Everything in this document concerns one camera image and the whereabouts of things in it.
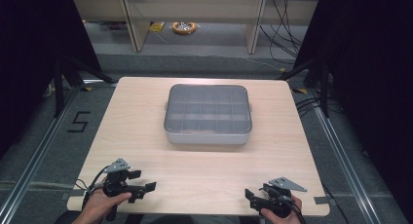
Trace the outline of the aluminium floor rail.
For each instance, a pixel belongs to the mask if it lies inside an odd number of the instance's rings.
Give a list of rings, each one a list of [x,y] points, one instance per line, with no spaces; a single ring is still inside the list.
[[[98,80],[64,85],[58,114],[56,91],[42,97],[22,137],[0,159],[0,224],[54,224],[67,211],[114,90]]]
[[[366,223],[382,224],[329,118],[321,107],[315,107],[315,112]]]

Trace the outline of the yellow packet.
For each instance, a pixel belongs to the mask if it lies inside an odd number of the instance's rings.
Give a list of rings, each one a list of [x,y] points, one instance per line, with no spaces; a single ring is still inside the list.
[[[164,26],[165,26],[165,24],[164,24],[162,21],[161,21],[161,22],[152,22],[152,23],[150,24],[149,29],[150,29],[152,32],[159,33],[159,32],[161,32],[161,31],[163,30]]]

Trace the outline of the grey compartment storage box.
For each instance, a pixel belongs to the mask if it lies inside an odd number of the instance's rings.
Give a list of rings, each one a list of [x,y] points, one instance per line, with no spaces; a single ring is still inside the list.
[[[240,85],[176,84],[164,130],[172,144],[246,144],[252,131],[248,92]]]

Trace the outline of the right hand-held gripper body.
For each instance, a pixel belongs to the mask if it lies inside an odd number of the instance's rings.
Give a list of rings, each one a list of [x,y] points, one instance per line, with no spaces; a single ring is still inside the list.
[[[267,184],[272,186],[269,192],[262,191],[267,194],[267,197],[261,198],[254,195],[256,202],[249,202],[252,209],[260,212],[262,208],[267,208],[280,218],[287,217],[291,211],[301,216],[301,211],[293,203],[291,192],[306,192],[306,188],[285,177],[269,180]]]

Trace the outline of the person's right hand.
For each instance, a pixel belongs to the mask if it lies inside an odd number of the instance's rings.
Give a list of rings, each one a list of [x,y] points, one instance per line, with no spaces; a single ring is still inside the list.
[[[293,195],[291,195],[291,198],[296,208],[301,210],[302,201]],[[266,219],[266,221],[269,221],[271,224],[301,224],[299,215],[297,215],[294,211],[291,211],[290,214],[285,218],[276,216],[271,210],[267,208],[262,208],[260,212],[261,215]]]

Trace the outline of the person's left hand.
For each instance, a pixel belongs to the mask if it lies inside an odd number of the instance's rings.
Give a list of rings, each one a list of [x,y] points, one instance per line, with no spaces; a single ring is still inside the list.
[[[101,189],[95,190],[72,224],[99,224],[102,218],[110,213],[113,206],[120,205],[130,197],[131,193],[107,197]]]

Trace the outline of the orange tape roll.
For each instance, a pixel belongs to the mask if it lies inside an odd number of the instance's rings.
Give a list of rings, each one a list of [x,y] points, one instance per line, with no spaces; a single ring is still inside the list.
[[[197,25],[194,22],[174,22],[171,29],[179,35],[188,35],[196,31]]]

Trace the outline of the beige wooden desk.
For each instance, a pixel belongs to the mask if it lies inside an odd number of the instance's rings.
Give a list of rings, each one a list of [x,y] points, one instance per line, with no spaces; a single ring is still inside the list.
[[[73,0],[88,21],[123,21],[131,46],[142,50],[152,21],[233,23],[244,27],[247,51],[253,54],[262,24],[308,25],[316,0]]]

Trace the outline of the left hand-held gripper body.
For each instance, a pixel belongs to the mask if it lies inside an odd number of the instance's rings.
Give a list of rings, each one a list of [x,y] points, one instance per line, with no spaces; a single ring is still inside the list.
[[[106,178],[103,182],[103,192],[107,197],[115,197],[121,193],[131,193],[128,202],[133,204],[137,199],[142,199],[145,187],[129,185],[127,183],[131,166],[122,158],[115,160],[103,170]]]

